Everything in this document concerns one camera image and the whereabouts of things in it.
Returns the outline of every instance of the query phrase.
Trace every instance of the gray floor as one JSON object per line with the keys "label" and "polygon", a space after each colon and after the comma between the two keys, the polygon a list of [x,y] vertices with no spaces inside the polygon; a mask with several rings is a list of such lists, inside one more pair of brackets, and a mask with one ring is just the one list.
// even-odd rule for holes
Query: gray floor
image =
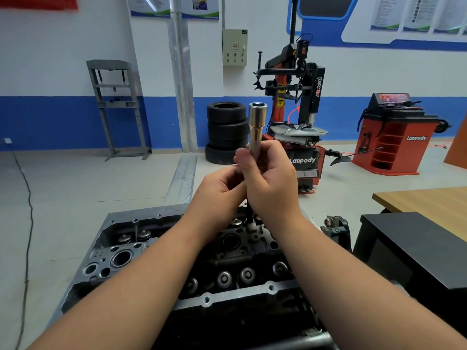
{"label": "gray floor", "polygon": [[[354,145],[333,146],[353,152]],[[349,222],[352,242],[361,214],[378,213],[378,191],[467,185],[467,171],[443,163],[446,150],[428,148],[418,176],[374,175],[352,163],[324,162],[316,194],[300,196],[317,225],[326,215]],[[198,154],[194,189],[221,166]],[[18,152],[32,190],[34,232],[30,250],[26,327],[21,348],[44,330],[91,241],[109,212],[161,206],[180,154],[113,158],[102,151]],[[10,152],[0,152],[0,344],[13,349],[20,329],[25,253],[29,231],[27,190]]]}

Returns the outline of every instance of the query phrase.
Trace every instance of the forearm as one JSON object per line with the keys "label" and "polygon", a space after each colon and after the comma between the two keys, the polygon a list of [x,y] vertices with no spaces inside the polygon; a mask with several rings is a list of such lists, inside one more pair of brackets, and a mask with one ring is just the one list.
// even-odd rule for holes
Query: forearm
{"label": "forearm", "polygon": [[30,348],[150,348],[202,248],[198,235],[181,220],[81,300]]}
{"label": "forearm", "polygon": [[301,288],[342,349],[457,349],[467,341],[305,218],[277,231]]}

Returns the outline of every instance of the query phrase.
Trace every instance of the hand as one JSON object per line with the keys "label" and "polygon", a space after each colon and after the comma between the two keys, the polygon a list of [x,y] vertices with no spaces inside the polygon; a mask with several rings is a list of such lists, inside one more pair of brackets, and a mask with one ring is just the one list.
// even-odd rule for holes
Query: hand
{"label": "hand", "polygon": [[279,141],[261,142],[258,165],[246,148],[239,148],[234,160],[245,177],[248,202],[272,233],[302,217],[295,168]]}
{"label": "hand", "polygon": [[247,198],[247,186],[235,166],[206,175],[194,194],[181,221],[202,233],[203,245],[225,229]]}

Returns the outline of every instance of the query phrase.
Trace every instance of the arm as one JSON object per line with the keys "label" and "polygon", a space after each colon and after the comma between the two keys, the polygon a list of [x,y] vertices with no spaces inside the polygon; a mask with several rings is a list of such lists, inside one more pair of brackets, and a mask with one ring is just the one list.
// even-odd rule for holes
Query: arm
{"label": "arm", "polygon": [[236,162],[248,200],[284,251],[301,288],[342,349],[465,349],[467,340],[316,229],[298,205],[296,174],[277,141],[263,142],[259,168]]}
{"label": "arm", "polygon": [[29,349],[149,349],[198,253],[229,224],[246,198],[245,183],[232,188],[237,176],[233,166],[207,175],[174,227],[81,300]]}

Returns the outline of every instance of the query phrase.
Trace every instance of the electrical control box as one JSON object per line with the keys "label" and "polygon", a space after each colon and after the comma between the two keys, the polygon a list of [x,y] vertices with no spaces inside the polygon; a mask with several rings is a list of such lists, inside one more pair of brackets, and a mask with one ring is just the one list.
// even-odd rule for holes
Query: electrical control box
{"label": "electrical control box", "polygon": [[222,59],[224,66],[246,66],[248,30],[222,30]]}

